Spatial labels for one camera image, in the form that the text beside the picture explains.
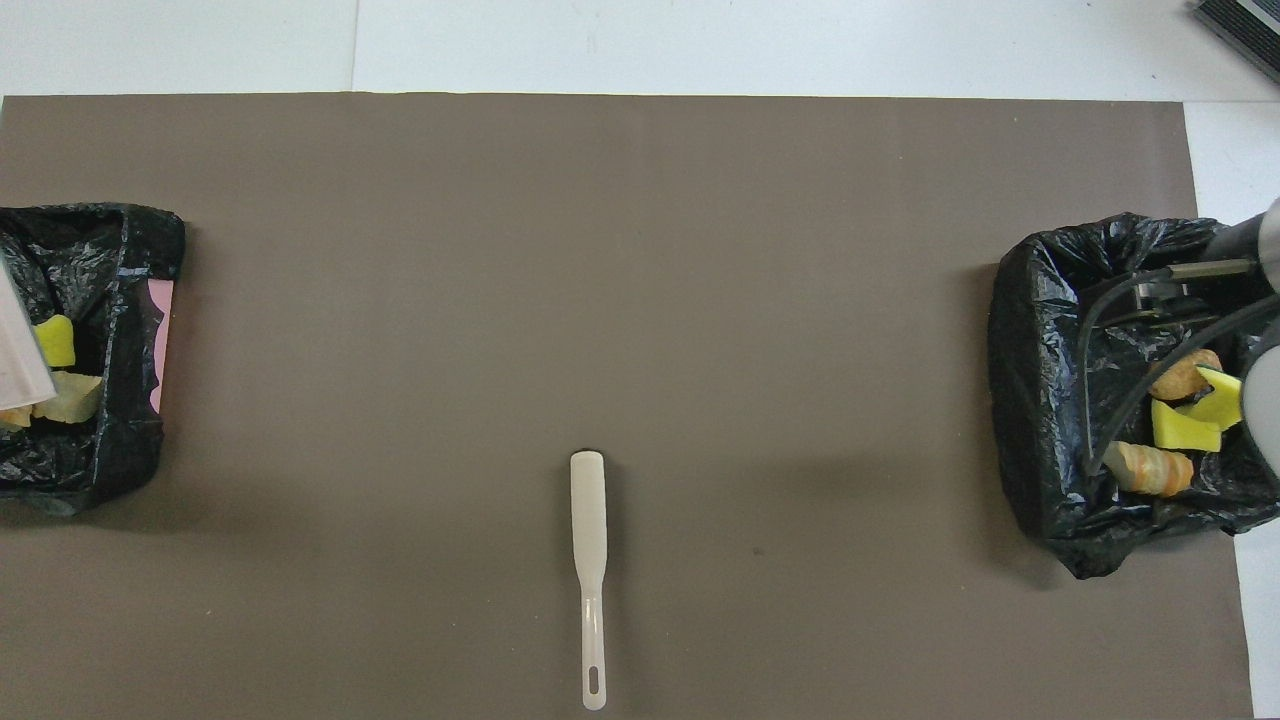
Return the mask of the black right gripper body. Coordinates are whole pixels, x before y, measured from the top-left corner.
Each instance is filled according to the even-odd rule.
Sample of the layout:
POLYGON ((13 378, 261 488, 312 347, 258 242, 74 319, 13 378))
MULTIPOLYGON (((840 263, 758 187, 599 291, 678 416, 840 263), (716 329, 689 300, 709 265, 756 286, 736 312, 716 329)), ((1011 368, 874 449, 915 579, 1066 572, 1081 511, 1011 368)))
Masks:
POLYGON ((1225 313, 1222 284, 1248 281, 1258 263, 1249 259, 1220 259, 1179 263, 1161 268, 1153 279, 1132 291, 1133 316, 1138 322, 1204 322, 1225 313))

